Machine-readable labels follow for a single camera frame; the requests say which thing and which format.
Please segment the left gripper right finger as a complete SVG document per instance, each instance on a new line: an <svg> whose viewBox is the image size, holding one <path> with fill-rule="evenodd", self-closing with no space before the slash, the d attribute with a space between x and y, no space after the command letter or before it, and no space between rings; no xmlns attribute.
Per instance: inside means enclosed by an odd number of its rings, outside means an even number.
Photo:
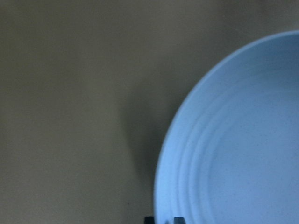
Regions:
<svg viewBox="0 0 299 224"><path fill-rule="evenodd" d="M174 224L185 224L185 219L183 217L174 217L173 223Z"/></svg>

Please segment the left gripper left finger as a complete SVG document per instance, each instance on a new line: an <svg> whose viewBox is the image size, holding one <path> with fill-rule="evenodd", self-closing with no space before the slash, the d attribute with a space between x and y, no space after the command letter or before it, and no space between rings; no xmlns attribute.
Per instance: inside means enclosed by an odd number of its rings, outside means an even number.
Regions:
<svg viewBox="0 0 299 224"><path fill-rule="evenodd" d="M153 216L147 216L144 218L144 224L155 224L155 219Z"/></svg>

